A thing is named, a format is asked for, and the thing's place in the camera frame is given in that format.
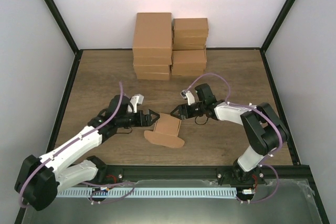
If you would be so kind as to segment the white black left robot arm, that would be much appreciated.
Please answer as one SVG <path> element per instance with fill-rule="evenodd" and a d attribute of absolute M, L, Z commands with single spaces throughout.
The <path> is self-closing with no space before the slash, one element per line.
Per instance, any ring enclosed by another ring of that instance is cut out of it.
<path fill-rule="evenodd" d="M 90 156 L 77 165 L 74 161 L 116 135 L 118 129 L 153 125 L 160 115 L 152 110 L 147 114 L 138 110 L 137 106 L 143 100 L 141 94 L 131 98 L 116 95 L 107 108 L 63 145 L 40 157 L 29 155 L 25 158 L 14 186 L 22 207 L 40 211 L 48 207 L 58 193 L 74 185 L 93 181 L 101 186 L 107 178 L 105 162 L 96 156 Z"/>

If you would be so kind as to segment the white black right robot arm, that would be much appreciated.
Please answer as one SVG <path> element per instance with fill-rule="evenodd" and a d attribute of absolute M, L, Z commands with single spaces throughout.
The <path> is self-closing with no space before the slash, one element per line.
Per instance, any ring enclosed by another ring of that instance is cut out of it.
<path fill-rule="evenodd" d="M 206 116 L 216 121 L 228 121 L 244 127 L 249 147 L 233 164 L 233 178 L 238 183 L 248 182 L 253 170 L 268 156 L 282 148 L 290 133 L 268 103 L 239 105 L 217 100 L 207 83 L 195 88 L 198 101 L 190 91 L 181 96 L 187 102 L 178 105 L 170 115 L 180 120 Z"/>

